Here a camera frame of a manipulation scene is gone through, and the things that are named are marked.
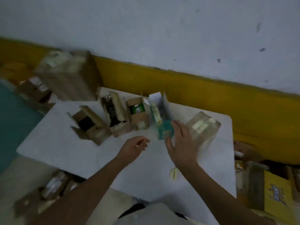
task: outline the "white table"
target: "white table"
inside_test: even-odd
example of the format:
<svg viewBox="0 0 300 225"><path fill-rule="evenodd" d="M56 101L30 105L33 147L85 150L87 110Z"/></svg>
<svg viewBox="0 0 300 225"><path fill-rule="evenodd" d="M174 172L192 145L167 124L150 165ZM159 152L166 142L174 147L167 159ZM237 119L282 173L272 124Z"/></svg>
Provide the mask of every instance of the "white table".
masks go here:
<svg viewBox="0 0 300 225"><path fill-rule="evenodd" d="M102 88L101 96L111 89ZM117 90L123 98L138 95ZM142 131L132 131L120 137L111 136L100 146L90 140L81 140L70 126L75 126L66 112L75 114L79 105L88 105L103 120L105 115L99 102L59 101L47 113L18 147L23 156L42 161L83 178L89 178L113 159L124 142L133 136L143 135L151 140L148 148L114 180L112 188L150 202L163 202L171 210L182 213L206 224L218 224L193 187L182 174L177 180L170 179L174 168L163 140L158 140L155 123ZM180 121L186 123L200 109L170 103L170 107ZM227 115L204 111L221 122L221 127L209 150L198 163L223 188L236 196L233 155L232 121Z"/></svg>

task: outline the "yellow painted wall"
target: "yellow painted wall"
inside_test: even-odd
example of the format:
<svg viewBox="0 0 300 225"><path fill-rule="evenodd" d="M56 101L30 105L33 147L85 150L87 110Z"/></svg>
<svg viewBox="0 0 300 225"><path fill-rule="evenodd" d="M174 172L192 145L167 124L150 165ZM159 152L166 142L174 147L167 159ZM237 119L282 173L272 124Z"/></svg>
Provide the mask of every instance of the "yellow painted wall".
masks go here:
<svg viewBox="0 0 300 225"><path fill-rule="evenodd" d="M0 39L0 63L34 68L50 48ZM232 118L235 140L253 144L267 159L300 164L300 96L95 57L105 87L148 95Z"/></svg>

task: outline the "teal box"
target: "teal box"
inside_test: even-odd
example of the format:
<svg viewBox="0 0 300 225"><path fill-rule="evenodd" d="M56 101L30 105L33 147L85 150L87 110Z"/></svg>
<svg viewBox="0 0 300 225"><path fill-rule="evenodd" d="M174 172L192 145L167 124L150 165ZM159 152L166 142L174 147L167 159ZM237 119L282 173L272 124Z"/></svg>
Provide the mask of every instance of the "teal box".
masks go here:
<svg viewBox="0 0 300 225"><path fill-rule="evenodd" d="M167 136L173 137L174 129L171 121L174 120L174 116L170 110L166 94L163 93L163 96L160 92L151 94L149 101L152 117L158 130L158 138L164 140Z"/></svg>

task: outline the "green floor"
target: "green floor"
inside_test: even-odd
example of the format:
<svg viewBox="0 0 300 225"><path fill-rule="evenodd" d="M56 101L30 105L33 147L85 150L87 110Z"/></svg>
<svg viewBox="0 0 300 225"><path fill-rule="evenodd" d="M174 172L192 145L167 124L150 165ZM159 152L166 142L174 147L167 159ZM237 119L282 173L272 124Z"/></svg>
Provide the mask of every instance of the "green floor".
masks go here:
<svg viewBox="0 0 300 225"><path fill-rule="evenodd" d="M0 85L0 173L17 156L17 147L42 118Z"/></svg>

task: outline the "hand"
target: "hand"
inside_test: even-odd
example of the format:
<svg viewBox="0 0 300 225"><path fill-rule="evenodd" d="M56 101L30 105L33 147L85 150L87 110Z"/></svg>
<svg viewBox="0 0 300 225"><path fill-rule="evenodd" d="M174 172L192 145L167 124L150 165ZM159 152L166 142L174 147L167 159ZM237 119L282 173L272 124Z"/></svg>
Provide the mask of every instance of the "hand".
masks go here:
<svg viewBox="0 0 300 225"><path fill-rule="evenodd" d="M126 140L116 159L124 166L132 163L147 147L150 140L144 136L135 136Z"/></svg>
<svg viewBox="0 0 300 225"><path fill-rule="evenodd" d="M166 138L165 143L175 166L178 169L182 169L198 165L197 148L188 128L179 121L172 121L171 125L174 129L175 145L172 145L170 136Z"/></svg>

